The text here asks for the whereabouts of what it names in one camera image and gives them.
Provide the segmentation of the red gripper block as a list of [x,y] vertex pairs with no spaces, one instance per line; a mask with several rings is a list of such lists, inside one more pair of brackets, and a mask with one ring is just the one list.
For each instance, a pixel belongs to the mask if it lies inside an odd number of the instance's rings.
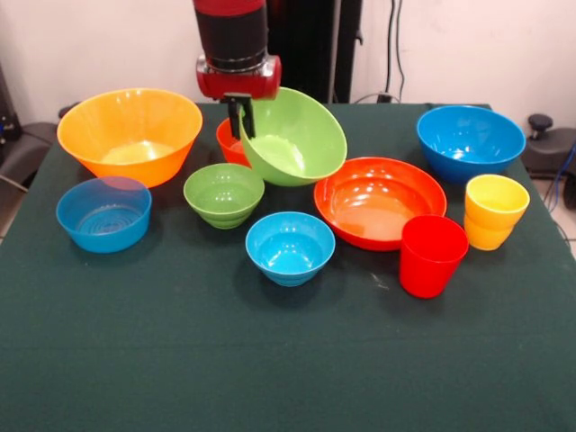
[[[278,56],[267,56],[256,68],[230,72],[218,70],[209,65],[205,56],[196,61],[196,78],[201,93],[215,100],[227,96],[249,96],[252,99],[275,99],[282,77],[282,63]],[[251,101],[243,102],[243,126],[249,138],[256,136]],[[241,103],[228,101],[230,131],[235,139],[240,138]]]

